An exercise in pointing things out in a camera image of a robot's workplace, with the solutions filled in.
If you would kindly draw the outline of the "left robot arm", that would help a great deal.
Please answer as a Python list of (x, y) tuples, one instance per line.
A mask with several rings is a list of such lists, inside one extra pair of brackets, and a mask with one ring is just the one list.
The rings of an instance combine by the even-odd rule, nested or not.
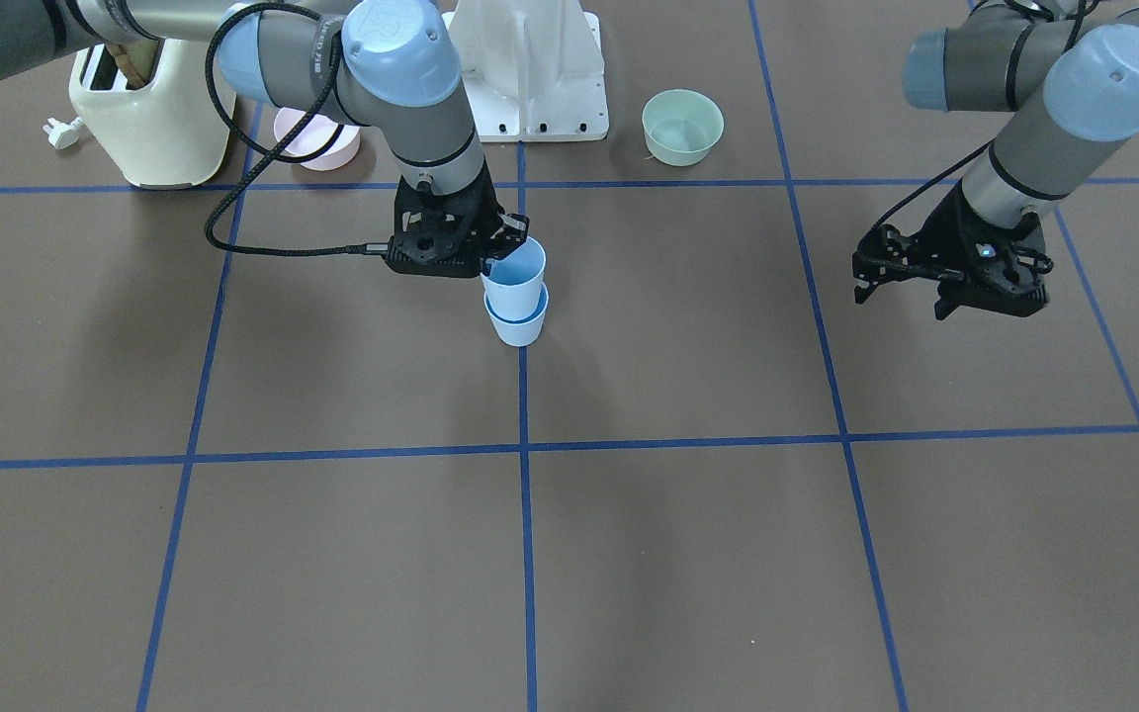
[(913, 107), (1005, 112), (995, 138), (915, 234), (886, 218), (851, 256), (854, 298), (936, 285), (936, 319), (959, 308), (1026, 318), (1048, 304), (1041, 223), (1139, 134), (1139, 5), (1093, 21), (1093, 1), (980, 1), (961, 26), (913, 41), (901, 85)]

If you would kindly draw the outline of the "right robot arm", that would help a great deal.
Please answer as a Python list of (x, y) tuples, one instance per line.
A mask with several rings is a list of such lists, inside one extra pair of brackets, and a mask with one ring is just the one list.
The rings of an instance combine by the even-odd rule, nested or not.
[(205, 81), (236, 95), (375, 126), (398, 161), (386, 244), (342, 246), (401, 275), (476, 278), (521, 248), (528, 218), (495, 199), (434, 1), (0, 1), (0, 80), (90, 46), (207, 42)]

